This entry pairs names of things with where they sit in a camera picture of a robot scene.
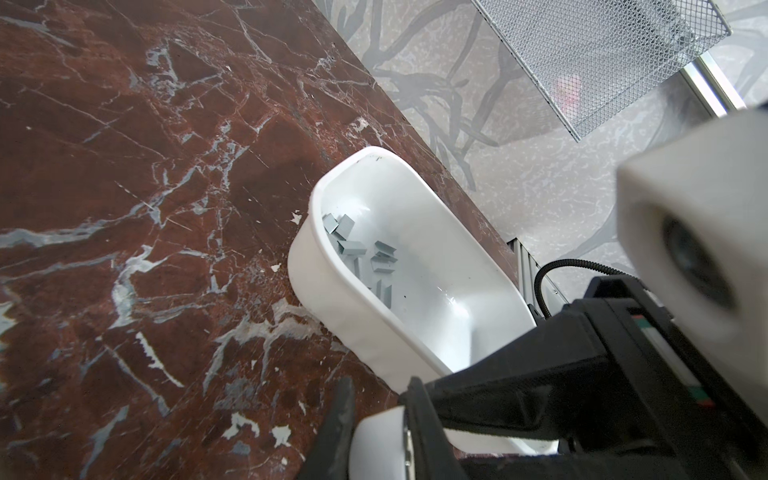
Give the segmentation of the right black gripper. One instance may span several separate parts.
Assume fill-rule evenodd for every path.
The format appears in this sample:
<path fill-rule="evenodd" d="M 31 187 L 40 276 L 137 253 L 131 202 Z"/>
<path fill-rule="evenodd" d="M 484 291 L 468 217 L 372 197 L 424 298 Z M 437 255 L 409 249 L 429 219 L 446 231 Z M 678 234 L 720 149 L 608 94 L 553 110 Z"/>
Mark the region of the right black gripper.
<path fill-rule="evenodd" d="M 673 458 L 467 457 L 460 464 L 470 479 L 766 478 L 765 424 L 639 281 L 596 277 L 568 310 L 478 363 L 427 383 L 442 425 L 502 437 L 566 438 L 613 360 L 650 421 L 654 444 Z"/>

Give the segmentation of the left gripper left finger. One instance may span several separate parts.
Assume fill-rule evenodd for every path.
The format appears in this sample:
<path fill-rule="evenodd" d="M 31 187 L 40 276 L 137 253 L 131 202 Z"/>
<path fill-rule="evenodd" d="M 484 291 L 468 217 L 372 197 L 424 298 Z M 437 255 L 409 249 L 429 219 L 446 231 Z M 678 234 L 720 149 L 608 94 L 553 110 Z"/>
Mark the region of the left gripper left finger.
<path fill-rule="evenodd" d="M 347 480 L 351 442 L 355 428 L 356 392 L 350 377 L 341 378 L 333 402 L 324 417 L 314 444 L 299 470 L 297 480 Z"/>

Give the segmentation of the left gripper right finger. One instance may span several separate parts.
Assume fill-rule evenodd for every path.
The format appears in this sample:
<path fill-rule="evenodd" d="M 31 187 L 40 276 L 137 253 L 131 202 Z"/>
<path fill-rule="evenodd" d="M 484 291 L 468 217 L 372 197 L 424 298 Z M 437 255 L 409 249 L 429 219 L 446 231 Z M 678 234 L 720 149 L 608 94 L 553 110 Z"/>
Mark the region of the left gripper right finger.
<path fill-rule="evenodd" d="M 415 478 L 467 479 L 420 378 L 410 379 L 401 400 L 405 405 L 406 424 L 413 444 Z"/>

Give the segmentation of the white oval tray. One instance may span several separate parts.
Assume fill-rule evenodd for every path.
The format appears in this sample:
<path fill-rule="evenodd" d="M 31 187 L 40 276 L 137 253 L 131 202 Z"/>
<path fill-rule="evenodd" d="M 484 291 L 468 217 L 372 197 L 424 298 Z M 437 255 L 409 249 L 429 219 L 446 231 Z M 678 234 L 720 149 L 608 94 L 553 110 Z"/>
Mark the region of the white oval tray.
<path fill-rule="evenodd" d="M 354 222 L 361 256 L 339 254 L 325 214 Z M 396 249 L 379 255 L 374 243 Z M 371 259 L 393 262 L 374 273 Z M 396 154 L 367 147 L 314 186 L 287 260 L 300 303 L 393 391 L 412 377 L 463 370 L 532 330 L 510 278 L 421 176 Z M 392 286 L 392 308 L 382 292 Z"/>

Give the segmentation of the small white stapler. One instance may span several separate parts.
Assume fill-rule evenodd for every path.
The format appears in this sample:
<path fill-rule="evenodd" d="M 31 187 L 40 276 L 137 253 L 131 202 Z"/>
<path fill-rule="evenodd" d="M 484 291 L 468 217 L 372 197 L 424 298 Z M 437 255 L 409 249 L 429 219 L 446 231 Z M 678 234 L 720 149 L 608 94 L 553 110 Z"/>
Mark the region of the small white stapler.
<path fill-rule="evenodd" d="M 407 466 L 405 408 L 397 406 L 363 419 L 355 429 L 350 449 L 350 479 L 412 479 Z M 499 437 L 458 430 L 445 431 L 448 441 L 469 455 L 554 455 L 559 442 Z"/>

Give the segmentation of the grey staple strip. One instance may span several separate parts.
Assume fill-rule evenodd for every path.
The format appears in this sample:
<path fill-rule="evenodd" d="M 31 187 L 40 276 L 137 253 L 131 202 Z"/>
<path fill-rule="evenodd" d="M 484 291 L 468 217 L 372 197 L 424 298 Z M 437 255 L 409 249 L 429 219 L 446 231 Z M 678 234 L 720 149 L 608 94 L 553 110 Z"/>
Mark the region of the grey staple strip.
<path fill-rule="evenodd" d="M 382 242 L 382 241 L 376 241 L 374 243 L 374 246 L 376 248 L 377 254 L 379 254 L 379 255 L 393 257 L 395 252 L 396 252 L 396 249 L 394 247 L 392 247 L 389 244 L 386 244 L 385 242 Z"/>
<path fill-rule="evenodd" d="M 337 227 L 333 234 L 342 240 L 348 240 L 354 228 L 355 222 L 348 215 L 342 215 L 338 219 Z"/>
<path fill-rule="evenodd" d="M 382 302 L 388 308 L 392 308 L 392 286 L 387 285 L 382 292 Z"/>
<path fill-rule="evenodd" d="M 325 214 L 322 217 L 322 223 L 326 233 L 329 235 L 333 234 L 339 226 L 338 220 L 333 214 Z"/>
<path fill-rule="evenodd" d="M 337 244 L 340 255 L 361 256 L 367 252 L 366 245 L 359 241 L 339 240 Z"/>
<path fill-rule="evenodd" d="M 395 270 L 395 264 L 393 262 L 385 261 L 378 257 L 371 259 L 371 267 L 374 273 L 379 274 L 392 274 Z"/>

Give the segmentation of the pink object in basket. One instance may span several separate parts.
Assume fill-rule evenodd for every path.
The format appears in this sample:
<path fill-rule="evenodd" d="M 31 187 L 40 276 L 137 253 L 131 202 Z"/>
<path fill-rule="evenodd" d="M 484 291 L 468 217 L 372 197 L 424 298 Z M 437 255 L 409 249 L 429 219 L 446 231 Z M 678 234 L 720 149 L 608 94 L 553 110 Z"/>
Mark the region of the pink object in basket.
<path fill-rule="evenodd" d="M 566 115 L 576 115 L 580 106 L 582 80 L 578 74 L 563 75 L 556 79 L 553 99 Z"/>

